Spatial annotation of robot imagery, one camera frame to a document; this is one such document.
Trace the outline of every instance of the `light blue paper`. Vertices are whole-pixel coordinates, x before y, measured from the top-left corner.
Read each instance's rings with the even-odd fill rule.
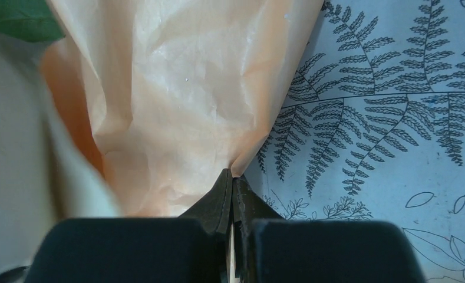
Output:
[[[246,177],[287,219],[390,221],[429,283],[465,282],[465,0],[326,5]]]

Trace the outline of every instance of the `crumpled paper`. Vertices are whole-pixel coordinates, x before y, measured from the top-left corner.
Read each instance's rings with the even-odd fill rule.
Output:
[[[177,216],[272,128],[322,0],[49,0],[41,71],[127,216]]]

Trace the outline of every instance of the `green leaf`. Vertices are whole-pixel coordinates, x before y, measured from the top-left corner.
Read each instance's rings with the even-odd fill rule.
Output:
[[[45,0],[0,0],[0,33],[28,42],[64,36]]]

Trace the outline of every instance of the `paper wrapping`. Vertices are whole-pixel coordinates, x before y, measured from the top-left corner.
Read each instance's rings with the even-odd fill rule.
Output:
[[[42,73],[125,215],[176,216],[265,141],[322,0],[49,0]]]

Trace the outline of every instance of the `leaf outline drawing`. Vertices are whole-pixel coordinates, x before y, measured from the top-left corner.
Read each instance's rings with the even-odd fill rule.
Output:
[[[432,263],[451,271],[465,269],[465,262],[451,251],[449,239],[417,229],[403,228],[403,231],[413,248]]]
[[[458,214],[465,207],[465,195],[456,199],[453,206],[453,213]]]
[[[449,279],[465,283],[465,241],[453,235],[445,238],[417,229],[403,228],[403,231],[411,246],[419,254],[441,268],[454,271],[453,275],[458,274],[459,277],[435,277],[430,278],[428,282],[437,282],[435,279]]]
[[[427,204],[434,197],[432,192],[421,192],[409,198],[405,204],[406,208],[417,208],[419,206]]]
[[[356,202],[353,198],[343,196],[339,202],[335,202],[332,206],[323,206],[325,218],[317,219],[317,212],[313,211],[311,217],[307,217],[303,209],[308,206],[308,203],[304,202],[303,198],[294,199],[289,201],[289,205],[285,206],[279,196],[271,189],[271,192],[279,201],[283,212],[281,216],[286,220],[300,220],[306,219],[312,220],[343,220],[343,221],[369,221],[373,218],[372,213],[366,208],[366,205],[362,202]],[[275,200],[270,197],[263,195],[262,199],[274,210],[278,210],[275,206]]]

